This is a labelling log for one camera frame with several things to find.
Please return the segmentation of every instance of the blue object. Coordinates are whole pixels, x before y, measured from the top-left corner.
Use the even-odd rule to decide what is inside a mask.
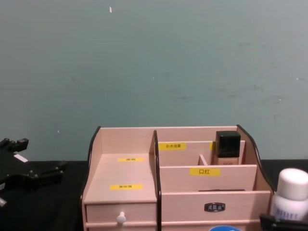
[[[211,228],[209,231],[240,231],[238,228],[229,225],[219,225]]]

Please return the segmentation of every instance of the white bottle cap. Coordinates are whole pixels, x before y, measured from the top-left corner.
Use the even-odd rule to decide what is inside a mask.
[[[292,201],[303,201],[308,198],[308,173],[286,168],[279,174],[277,194]]]

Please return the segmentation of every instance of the yellow label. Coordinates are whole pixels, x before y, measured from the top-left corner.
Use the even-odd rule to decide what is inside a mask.
[[[160,151],[186,150],[186,143],[159,143]]]
[[[122,185],[110,185],[110,190],[132,190],[142,189],[142,184],[122,184]]]
[[[211,150],[211,151],[215,151],[215,146],[216,146],[215,141],[211,142],[211,143],[210,143],[210,150]]]
[[[191,175],[191,176],[219,177],[220,176],[220,168],[191,167],[189,169],[189,175]]]
[[[118,162],[144,161],[144,158],[118,158]]]

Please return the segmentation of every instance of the painted wall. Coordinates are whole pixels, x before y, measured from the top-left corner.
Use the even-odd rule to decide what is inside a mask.
[[[263,159],[307,158],[307,7],[0,1],[0,137],[29,138],[31,160],[84,160],[98,125],[238,123]]]

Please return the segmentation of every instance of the black bottle cap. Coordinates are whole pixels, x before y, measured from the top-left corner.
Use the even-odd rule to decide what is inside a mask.
[[[241,135],[237,131],[216,132],[216,155],[218,158],[240,156]]]

